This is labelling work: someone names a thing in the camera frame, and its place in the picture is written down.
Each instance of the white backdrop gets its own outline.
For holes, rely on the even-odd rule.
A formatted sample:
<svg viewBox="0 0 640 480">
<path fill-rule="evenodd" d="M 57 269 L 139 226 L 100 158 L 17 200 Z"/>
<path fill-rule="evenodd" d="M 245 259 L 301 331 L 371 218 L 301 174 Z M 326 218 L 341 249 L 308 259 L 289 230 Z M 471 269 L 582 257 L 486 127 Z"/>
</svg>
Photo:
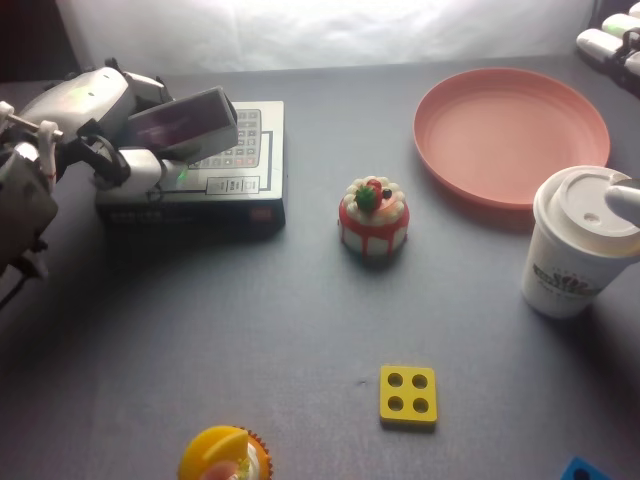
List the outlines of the white backdrop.
<svg viewBox="0 0 640 480">
<path fill-rule="evenodd" d="M 58 0 L 83 65 L 143 74 L 564 53 L 592 0 Z"/>
</svg>

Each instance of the yellow square block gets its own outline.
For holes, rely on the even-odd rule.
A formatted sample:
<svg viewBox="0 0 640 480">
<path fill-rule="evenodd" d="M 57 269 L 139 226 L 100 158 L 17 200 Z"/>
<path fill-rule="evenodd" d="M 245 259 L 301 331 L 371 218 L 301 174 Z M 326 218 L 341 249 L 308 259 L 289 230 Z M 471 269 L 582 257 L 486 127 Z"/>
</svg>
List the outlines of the yellow square block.
<svg viewBox="0 0 640 480">
<path fill-rule="evenodd" d="M 436 374 L 431 368 L 383 365 L 380 418 L 388 423 L 434 425 L 438 420 Z"/>
</svg>

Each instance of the gray table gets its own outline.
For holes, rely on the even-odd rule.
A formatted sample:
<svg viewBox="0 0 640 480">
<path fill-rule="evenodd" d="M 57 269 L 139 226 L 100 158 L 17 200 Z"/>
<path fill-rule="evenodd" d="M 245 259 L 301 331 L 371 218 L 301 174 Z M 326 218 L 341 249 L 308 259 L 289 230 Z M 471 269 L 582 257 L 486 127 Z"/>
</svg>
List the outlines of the gray table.
<svg viewBox="0 0 640 480">
<path fill-rule="evenodd" d="M 640 267 L 580 322 L 546 321 L 519 292 L 530 218 L 497 223 L 416 157 L 421 96 L 497 65 L 584 93 L 610 128 L 611 167 L 640 176 L 640 100 L 573 57 L 167 78 L 177 97 L 219 83 L 234 100 L 285 101 L 287 226 L 260 242 L 114 248 L 89 170 L 69 171 L 50 281 L 2 312 L 0 476 L 171 479 L 192 436 L 235 424 L 265 438 L 282 480 L 558 479 L 574 455 L 640 478 Z M 0 92 L 24 103 L 35 88 Z M 411 207 L 386 270 L 337 238 L 343 190 L 368 174 Z M 381 428 L 385 363 L 436 370 L 435 433 Z"/>
</svg>

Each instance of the cup lid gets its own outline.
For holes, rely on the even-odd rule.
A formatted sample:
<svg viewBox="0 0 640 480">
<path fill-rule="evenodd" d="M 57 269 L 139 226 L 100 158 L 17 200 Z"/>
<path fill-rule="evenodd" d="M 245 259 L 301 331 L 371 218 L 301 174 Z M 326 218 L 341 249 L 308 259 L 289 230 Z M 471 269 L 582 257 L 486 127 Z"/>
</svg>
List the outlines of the cup lid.
<svg viewBox="0 0 640 480">
<path fill-rule="evenodd" d="M 640 255 L 640 229 L 613 213 L 605 200 L 607 189 L 627 178 L 602 167 L 562 170 L 540 188 L 536 219 L 563 242 L 590 254 Z"/>
</svg>

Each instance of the round plate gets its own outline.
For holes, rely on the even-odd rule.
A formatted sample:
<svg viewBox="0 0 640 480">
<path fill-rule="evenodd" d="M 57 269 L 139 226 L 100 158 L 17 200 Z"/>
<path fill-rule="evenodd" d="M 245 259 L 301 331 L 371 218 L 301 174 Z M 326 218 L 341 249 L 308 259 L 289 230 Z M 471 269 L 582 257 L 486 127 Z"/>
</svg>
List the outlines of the round plate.
<svg viewBox="0 0 640 480">
<path fill-rule="evenodd" d="M 425 164 L 445 185 L 487 205 L 532 207 L 559 170 L 604 166 L 607 127 L 589 101 L 526 70 L 473 70 L 429 91 L 413 125 Z"/>
</svg>

